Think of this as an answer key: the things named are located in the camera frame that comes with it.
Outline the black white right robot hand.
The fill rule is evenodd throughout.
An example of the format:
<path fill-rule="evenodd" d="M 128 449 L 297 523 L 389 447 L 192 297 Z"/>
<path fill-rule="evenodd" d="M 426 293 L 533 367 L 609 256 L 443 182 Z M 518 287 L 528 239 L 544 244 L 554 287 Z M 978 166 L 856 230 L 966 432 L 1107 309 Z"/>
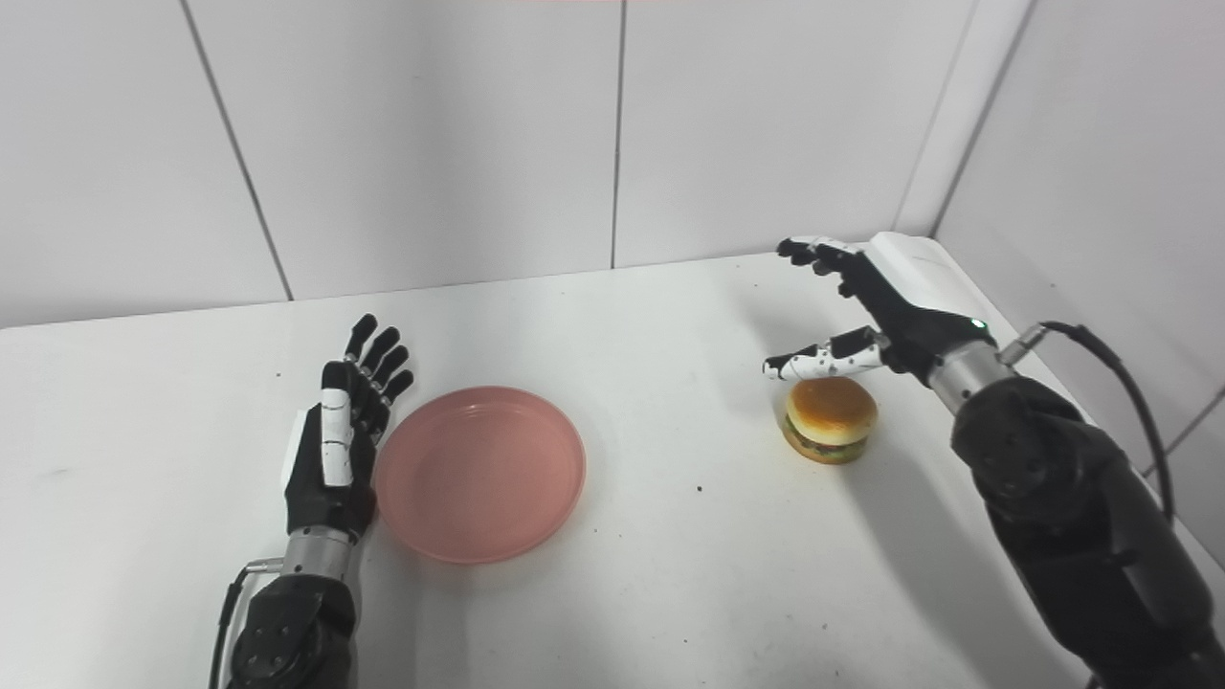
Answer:
<path fill-rule="evenodd" d="M 888 367 L 910 374 L 925 387 L 937 365 L 954 349 L 974 342 L 997 347 L 989 324 L 942 306 L 924 306 L 904 280 L 884 271 L 884 257 L 831 238 L 791 235 L 777 245 L 777 254 L 793 266 L 813 273 L 839 275 L 838 293 L 860 302 L 873 325 L 832 336 L 823 345 L 771 356 L 762 363 L 771 380 L 811 380 L 850 376 L 855 371 Z"/>

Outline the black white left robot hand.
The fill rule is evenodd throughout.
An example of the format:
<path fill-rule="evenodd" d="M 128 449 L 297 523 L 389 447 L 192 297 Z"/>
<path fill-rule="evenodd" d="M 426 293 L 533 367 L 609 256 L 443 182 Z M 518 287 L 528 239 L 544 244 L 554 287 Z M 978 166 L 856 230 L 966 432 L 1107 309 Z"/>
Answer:
<path fill-rule="evenodd" d="M 333 528 L 356 542 L 371 527 L 372 466 L 394 401 L 414 384 L 409 360 L 401 331 L 365 314 L 341 358 L 323 363 L 283 490 L 289 535 Z"/>

